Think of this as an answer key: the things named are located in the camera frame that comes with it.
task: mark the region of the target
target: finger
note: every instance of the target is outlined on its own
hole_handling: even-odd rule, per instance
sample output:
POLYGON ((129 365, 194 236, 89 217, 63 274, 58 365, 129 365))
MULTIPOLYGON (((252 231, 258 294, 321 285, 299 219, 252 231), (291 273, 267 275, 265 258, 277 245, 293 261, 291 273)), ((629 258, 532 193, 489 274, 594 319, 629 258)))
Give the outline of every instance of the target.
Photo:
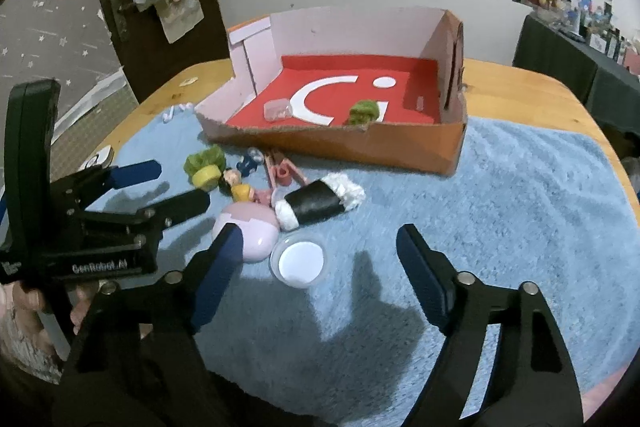
POLYGON ((71 310, 71 322, 73 322, 76 328, 80 328, 82 325, 82 321, 86 317, 87 312, 89 311, 89 307, 91 306, 91 301, 89 299, 83 299, 78 304, 74 306, 71 310))
POLYGON ((16 283, 14 284, 14 305, 23 310, 42 311, 45 306, 44 296, 40 290, 25 291, 21 283, 16 283))
POLYGON ((51 342, 49 333, 47 333, 46 329, 42 328, 42 331, 40 333, 37 333, 36 335, 31 337, 31 342, 35 347, 37 347, 41 351, 44 351, 50 357, 57 356, 56 348, 51 342))
POLYGON ((95 294, 98 293, 98 288, 100 287, 99 281, 91 281, 86 283, 81 283, 76 287, 76 295, 78 298, 82 300, 91 300, 95 297, 95 294))
POLYGON ((15 323, 18 328, 20 328, 20 331, 29 338, 37 335, 44 329, 38 316, 31 310, 25 310, 23 308, 15 309, 15 323))

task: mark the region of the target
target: metal screw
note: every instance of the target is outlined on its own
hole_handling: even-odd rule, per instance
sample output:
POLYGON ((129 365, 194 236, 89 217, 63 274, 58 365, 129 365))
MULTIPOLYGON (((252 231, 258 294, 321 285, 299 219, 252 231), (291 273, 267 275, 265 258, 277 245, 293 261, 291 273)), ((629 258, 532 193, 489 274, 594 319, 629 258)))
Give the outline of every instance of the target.
POLYGON ((111 295, 112 293, 116 293, 118 290, 118 285, 113 281, 107 281, 100 288, 100 293, 104 293, 105 295, 111 295))
POLYGON ((471 286, 476 282, 476 276, 471 272, 460 272, 458 274, 458 280, 467 286, 471 286))
POLYGON ((144 245, 146 243, 146 237, 145 235, 139 233, 136 237, 133 238, 133 243, 137 246, 137 247, 142 247, 142 245, 144 245))
POLYGON ((182 272, 174 270, 164 276, 164 282, 167 284, 177 284, 182 280, 182 272))
POLYGON ((529 295, 535 295, 540 291, 538 285, 534 282, 526 282, 522 284, 522 289, 526 291, 529 295))

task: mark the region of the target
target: green toy vegetable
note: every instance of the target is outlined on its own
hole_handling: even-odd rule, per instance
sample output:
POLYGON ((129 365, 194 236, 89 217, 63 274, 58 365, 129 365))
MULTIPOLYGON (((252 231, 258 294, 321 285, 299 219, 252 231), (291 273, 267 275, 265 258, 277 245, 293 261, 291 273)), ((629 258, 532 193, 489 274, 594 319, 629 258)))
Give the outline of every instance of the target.
POLYGON ((226 169, 225 153, 220 146, 214 145, 204 151, 187 156, 184 171, 196 188, 213 190, 218 186, 222 172, 226 169))
POLYGON ((364 125, 380 117, 378 103, 373 100, 360 100, 349 110, 349 125, 364 125))

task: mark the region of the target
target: fluffy blue rug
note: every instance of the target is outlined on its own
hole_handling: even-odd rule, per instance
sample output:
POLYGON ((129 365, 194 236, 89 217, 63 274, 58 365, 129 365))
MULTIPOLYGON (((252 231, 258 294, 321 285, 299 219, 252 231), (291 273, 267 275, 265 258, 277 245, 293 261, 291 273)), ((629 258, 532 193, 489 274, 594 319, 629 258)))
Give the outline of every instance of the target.
MULTIPOLYGON (((93 208, 130 212, 189 190, 182 165, 204 146, 192 112, 167 124, 158 116, 122 148, 117 163, 155 158, 161 178, 107 194, 93 208)), ((231 152, 228 163, 235 165, 238 155, 231 152)), ((396 257, 396 232, 404 223, 415 223, 432 248, 485 283, 537 282, 582 391, 638 348, 638 227, 609 161, 590 138, 470 118, 452 178, 293 159, 311 179, 347 172, 367 200, 308 227, 332 256, 323 282, 296 290, 271 275, 268 261, 244 265, 214 320, 197 335, 207 367, 248 393, 341 425, 402 423, 443 342, 396 257)), ((264 170, 250 183, 266 188, 264 170)), ((229 203, 216 190, 206 216, 166 232, 159 274, 182 268, 210 245, 214 217, 229 203)), ((466 413, 482 401, 496 339, 497 329, 490 329, 466 413)))

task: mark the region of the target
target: human hand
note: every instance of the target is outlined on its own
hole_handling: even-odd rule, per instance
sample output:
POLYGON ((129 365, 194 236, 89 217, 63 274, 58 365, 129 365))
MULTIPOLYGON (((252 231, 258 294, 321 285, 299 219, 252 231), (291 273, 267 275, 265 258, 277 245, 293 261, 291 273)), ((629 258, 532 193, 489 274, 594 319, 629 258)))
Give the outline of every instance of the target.
MULTIPOLYGON (((74 324, 76 334, 78 334, 82 321, 89 311, 91 300, 97 289, 97 282, 78 285, 76 288, 79 300, 71 311, 71 321, 74 324)), ((53 357, 56 355, 56 350, 37 313, 43 311, 46 304, 40 290, 26 290, 20 282, 0 287, 0 319, 8 312, 13 311, 15 323, 20 332, 34 347, 53 357)))

